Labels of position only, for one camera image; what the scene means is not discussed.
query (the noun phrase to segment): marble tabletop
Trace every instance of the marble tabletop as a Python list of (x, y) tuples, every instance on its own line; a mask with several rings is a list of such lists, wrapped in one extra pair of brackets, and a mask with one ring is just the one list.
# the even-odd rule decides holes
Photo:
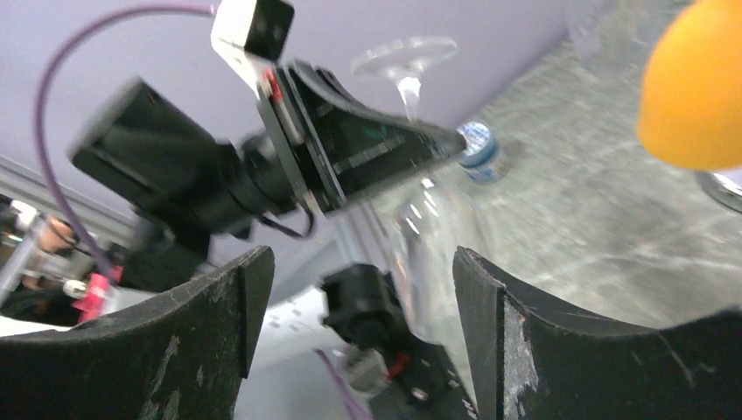
[[(693, 173), (649, 156), (634, 134), (639, 77), (594, 80), (565, 41), (474, 120), (510, 156), (502, 180), (441, 179), (479, 207), (481, 250), (523, 281), (587, 310), (643, 326), (688, 321), (742, 302), (742, 215)], [(388, 220), (410, 185), (374, 202)]]

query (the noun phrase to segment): blue and white jar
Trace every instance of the blue and white jar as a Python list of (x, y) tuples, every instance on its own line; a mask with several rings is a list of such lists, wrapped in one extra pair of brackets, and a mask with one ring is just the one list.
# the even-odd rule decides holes
[(458, 160), (466, 175), (479, 184), (501, 179), (508, 171), (508, 158), (489, 128), (480, 122), (467, 122), (458, 132), (466, 139), (466, 150)]

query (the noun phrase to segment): wine glass stem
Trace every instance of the wine glass stem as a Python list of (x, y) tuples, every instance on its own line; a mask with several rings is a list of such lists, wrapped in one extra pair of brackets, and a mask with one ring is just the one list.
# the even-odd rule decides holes
[(417, 77), (403, 77), (396, 82), (396, 88), (404, 101), (404, 111), (407, 114), (407, 119), (416, 121), (420, 110), (418, 105), (420, 102), (420, 79)]

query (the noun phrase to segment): yellow object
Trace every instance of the yellow object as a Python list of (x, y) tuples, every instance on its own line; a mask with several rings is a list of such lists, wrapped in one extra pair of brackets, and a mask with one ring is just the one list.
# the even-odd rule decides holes
[(742, 166), (742, 0), (702, 0), (647, 64), (637, 134), (647, 151), (698, 171)]

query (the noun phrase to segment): red clip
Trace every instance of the red clip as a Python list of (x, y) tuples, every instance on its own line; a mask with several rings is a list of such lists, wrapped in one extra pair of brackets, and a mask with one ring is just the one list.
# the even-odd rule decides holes
[(387, 381), (391, 381), (394, 379), (397, 375), (399, 375), (404, 368), (407, 366), (408, 363), (412, 360), (411, 357), (409, 357), (407, 354), (399, 353), (396, 356), (396, 362), (392, 367), (389, 368), (389, 371), (387, 372), (386, 378)]
[(281, 101), (284, 98), (284, 93), (281, 92), (281, 87), (278, 86), (278, 79), (276, 79), (276, 74), (273, 73), (273, 69), (269, 68), (262, 76), (270, 84), (270, 97), (273, 98), (274, 101)]
[[(122, 267), (114, 268), (113, 278), (118, 283), (121, 280)], [(73, 308), (82, 311), (79, 322), (89, 321), (101, 316), (103, 304), (106, 301), (106, 292), (109, 291), (109, 280), (102, 274), (94, 273), (90, 276), (90, 283), (87, 284), (85, 297), (72, 304)]]

